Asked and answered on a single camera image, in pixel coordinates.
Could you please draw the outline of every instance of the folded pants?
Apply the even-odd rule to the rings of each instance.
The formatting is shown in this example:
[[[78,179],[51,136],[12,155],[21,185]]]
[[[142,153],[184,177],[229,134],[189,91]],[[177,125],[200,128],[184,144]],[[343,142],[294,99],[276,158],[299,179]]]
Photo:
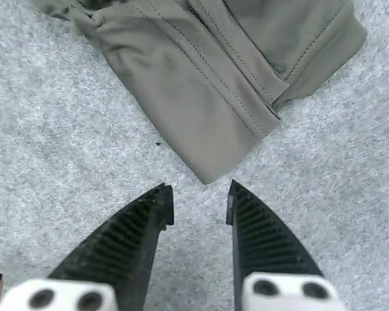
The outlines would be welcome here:
[[[311,95],[366,37],[347,0],[39,6],[75,23],[102,51],[203,183],[241,162],[279,124],[274,108]]]

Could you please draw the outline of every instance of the olive green fabric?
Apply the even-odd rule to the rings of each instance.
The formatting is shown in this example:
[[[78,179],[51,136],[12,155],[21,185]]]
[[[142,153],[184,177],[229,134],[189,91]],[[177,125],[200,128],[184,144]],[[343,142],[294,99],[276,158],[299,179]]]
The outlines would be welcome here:
[[[274,106],[310,95],[365,38],[341,0],[35,2],[102,51],[203,183],[279,124]]]
[[[362,46],[351,0],[225,0],[271,66],[290,84],[276,102],[312,95]]]

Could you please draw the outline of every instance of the black ribbed surface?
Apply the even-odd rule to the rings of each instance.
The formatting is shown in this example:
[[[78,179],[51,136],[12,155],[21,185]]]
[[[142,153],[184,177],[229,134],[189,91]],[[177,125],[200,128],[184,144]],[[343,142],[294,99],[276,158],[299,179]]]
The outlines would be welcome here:
[[[235,309],[241,310],[243,279],[253,272],[322,272],[291,230],[260,199],[232,182],[227,224],[233,227]]]
[[[108,283],[120,310],[142,310],[158,235],[174,222],[172,189],[160,185],[95,230],[49,276]]]

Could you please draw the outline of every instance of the gray carpet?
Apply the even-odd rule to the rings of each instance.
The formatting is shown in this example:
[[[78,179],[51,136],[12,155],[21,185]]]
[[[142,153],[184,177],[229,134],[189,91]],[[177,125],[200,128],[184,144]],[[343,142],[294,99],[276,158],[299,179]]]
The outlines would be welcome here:
[[[297,234],[350,310],[389,311],[389,0],[356,0],[362,50],[212,185],[163,142],[66,22],[0,0],[0,269],[49,273],[125,203],[165,182],[147,310],[232,310],[231,178]]]

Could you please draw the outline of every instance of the green cloth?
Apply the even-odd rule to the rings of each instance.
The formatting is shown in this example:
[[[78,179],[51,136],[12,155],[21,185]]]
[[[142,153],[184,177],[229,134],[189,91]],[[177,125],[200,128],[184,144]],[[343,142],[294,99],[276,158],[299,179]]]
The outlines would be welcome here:
[[[203,183],[241,162],[361,47],[347,0],[35,0],[100,49]]]

